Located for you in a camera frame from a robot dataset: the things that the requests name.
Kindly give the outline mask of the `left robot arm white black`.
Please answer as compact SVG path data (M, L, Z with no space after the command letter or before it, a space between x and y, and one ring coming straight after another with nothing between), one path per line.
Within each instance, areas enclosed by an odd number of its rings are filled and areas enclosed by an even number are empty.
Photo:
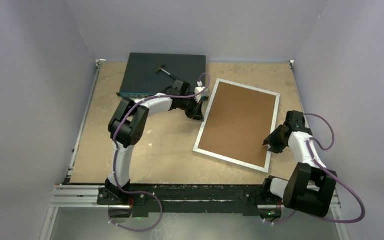
M153 96L136 100L122 98L108 124L114 154L105 189L116 204L122 205L129 199L133 150L144 134L149 117L179 109L188 119L204 121L202 104L209 94L209 87L200 80L197 84L194 92L190 92L188 83L176 80L173 86Z

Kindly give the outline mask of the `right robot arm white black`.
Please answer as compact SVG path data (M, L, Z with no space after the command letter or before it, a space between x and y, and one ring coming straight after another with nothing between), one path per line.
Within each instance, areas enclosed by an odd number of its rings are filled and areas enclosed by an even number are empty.
M274 154L289 147L297 164L289 180L271 175L266 178L260 196L268 204L281 198L286 208L323 218L329 211L336 188L333 178L336 172L327 174L322 170L325 165L309 140L312 137L304 114L288 111L284 123L263 141L263 145Z

